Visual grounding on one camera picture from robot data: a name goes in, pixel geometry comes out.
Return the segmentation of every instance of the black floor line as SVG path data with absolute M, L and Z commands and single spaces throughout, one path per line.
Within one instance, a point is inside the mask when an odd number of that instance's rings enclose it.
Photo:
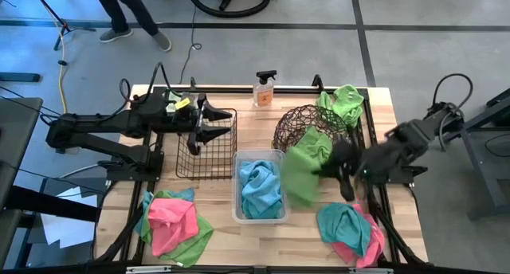
M 510 32 L 508 25 L 365 25 L 366 31 Z
M 66 20 L 69 26 L 110 28 L 106 21 Z M 141 28 L 138 23 L 129 23 L 132 28 Z M 51 20 L 0 19 L 0 26 L 55 27 Z M 160 28 L 190 29 L 191 23 L 161 22 Z M 195 23 L 197 29 L 313 29 L 313 30 L 357 30 L 357 24 L 324 23 Z M 365 31 L 402 31 L 402 32 L 510 32 L 510 25 L 384 25 L 366 24 Z
M 363 16 L 361 15 L 361 7 L 359 0 L 352 0 L 352 8 L 354 10 L 354 18 L 356 20 L 356 27 L 358 31 L 359 47 L 361 49 L 361 60 L 365 69 L 365 77 L 367 78 L 368 87 L 376 87 L 374 69 L 372 69 L 372 62 L 370 60 L 370 52 L 368 51 L 367 34 L 363 24 Z

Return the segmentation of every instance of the spray bottle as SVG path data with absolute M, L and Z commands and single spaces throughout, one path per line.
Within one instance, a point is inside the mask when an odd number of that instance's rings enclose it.
M 274 76 L 276 74 L 276 70 L 257 72 L 259 80 L 253 86 L 253 102 L 256 107 L 269 106 L 273 101 Z

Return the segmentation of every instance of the white paper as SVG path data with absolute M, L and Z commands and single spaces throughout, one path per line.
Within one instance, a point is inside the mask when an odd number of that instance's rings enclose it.
M 79 203 L 86 204 L 88 206 L 97 206 L 97 196 L 92 195 L 86 198 L 82 198 Z M 78 245 L 91 241 L 94 238 L 94 222 L 81 221 L 77 219 L 69 219 L 69 228 L 73 229 L 73 232 L 67 236 L 61 238 L 61 249 L 73 245 Z
M 62 199 L 67 199 L 73 202 L 79 202 L 88 206 L 97 207 L 97 196 L 92 195 L 82 198 L 80 187 L 75 187 L 70 190 L 58 194 L 57 196 L 74 195 Z M 81 221 L 66 217 L 57 217 L 55 215 L 42 214 L 42 224 L 44 226 L 46 240 L 48 244 L 60 240 L 60 247 L 65 248 L 72 245 L 78 245 L 91 241 L 94 235 L 94 222 Z
M 58 195 L 59 196 L 74 195 L 74 194 L 79 194 L 79 193 L 80 193 L 80 188 L 75 187 L 73 189 L 66 190 L 65 192 L 58 194 Z M 42 226 L 45 230 L 46 241 L 48 241 L 48 245 L 61 239 L 62 231 L 65 231 L 65 230 L 69 231 L 69 229 L 65 229 L 65 228 L 63 228 L 63 225 L 61 225 L 62 217 L 57 217 L 55 215 L 42 213 L 41 219 L 42 219 Z

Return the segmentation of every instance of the microfiber cloth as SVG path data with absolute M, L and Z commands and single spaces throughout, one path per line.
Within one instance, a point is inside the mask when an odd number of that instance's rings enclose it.
M 347 126 L 356 127 L 358 118 L 363 113 L 361 104 L 363 96 L 352 85 L 344 85 L 333 92 L 335 102 L 332 103 L 329 95 L 322 91 L 317 98 L 316 106 L 332 110 L 339 115 Z
M 164 190 L 164 191 L 167 192 L 168 195 L 170 195 L 172 198 L 181 198 L 181 199 L 184 199 L 189 202 L 192 202 L 193 198 L 194 198 L 194 190 L 191 187 L 189 189 L 185 189 L 178 193 L 175 193 L 171 190 Z M 144 213 L 145 213 L 145 210 L 149 207 L 151 200 L 152 200 L 152 193 L 145 190 L 145 193 L 143 194 L 143 200 L 141 203 Z M 135 231 L 139 235 L 142 233 L 142 221 L 143 221 L 143 217 L 141 217 L 140 220 L 138 221 L 138 223 L 136 223 L 136 225 L 135 225 Z
M 239 170 L 242 212 L 248 219 L 279 218 L 280 171 L 274 162 L 242 162 Z
M 358 256 L 365 257 L 371 225 L 351 205 L 332 203 L 317 213 L 320 237 L 326 243 L 343 242 Z
M 172 198 L 169 191 L 159 191 L 154 195 L 154 198 L 177 199 Z M 213 228 L 202 216 L 197 215 L 197 223 L 197 235 L 179 244 L 174 249 L 174 251 L 163 254 L 159 257 L 159 259 L 173 260 L 185 268 L 196 264 L 204 249 L 206 248 L 209 239 L 213 235 Z M 142 241 L 148 243 L 149 245 L 152 243 L 152 229 L 149 226 L 148 210 L 146 210 L 143 215 L 143 224 L 140 237 L 142 238 Z
M 354 209 L 361 213 L 363 217 L 370 223 L 371 225 L 371 234 L 370 234 L 370 242 L 368 244 L 367 253 L 365 257 L 359 257 L 356 261 L 357 268 L 365 268 L 373 266 L 377 261 L 381 253 L 384 249 L 384 233 L 379 228 L 377 223 L 375 223 L 374 218 L 368 214 L 364 213 L 359 204 L 354 205 Z M 336 254 L 342 258 L 345 263 L 351 262 L 356 258 L 355 253 L 343 242 L 331 243 L 331 246 L 335 250 Z
M 310 207 L 315 200 L 319 176 L 312 174 L 328 160 L 332 151 L 329 137 L 307 127 L 300 141 L 290 147 L 281 168 L 281 183 L 292 207 Z
M 197 211 L 193 202 L 156 198 L 147 216 L 152 229 L 152 254 L 171 252 L 186 239 L 198 234 Z

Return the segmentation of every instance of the black wire basket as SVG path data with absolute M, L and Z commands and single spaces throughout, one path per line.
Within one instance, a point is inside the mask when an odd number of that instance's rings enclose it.
M 339 138 L 349 143 L 354 141 L 354 130 L 347 126 L 340 116 L 326 108 L 310 104 L 293 108 L 280 119 L 274 131 L 273 148 L 287 152 L 300 141 L 309 126 L 314 126 L 317 131 L 326 134 L 332 143 Z
M 200 143 L 200 155 L 192 155 L 186 142 L 188 134 L 178 138 L 177 167 L 175 173 L 180 178 L 189 179 L 220 179 L 232 178 L 232 157 L 237 151 L 237 112 L 234 109 L 223 109 L 230 112 L 230 119 L 220 119 L 204 123 L 211 127 L 229 127 L 230 131 L 211 140 L 206 145 Z

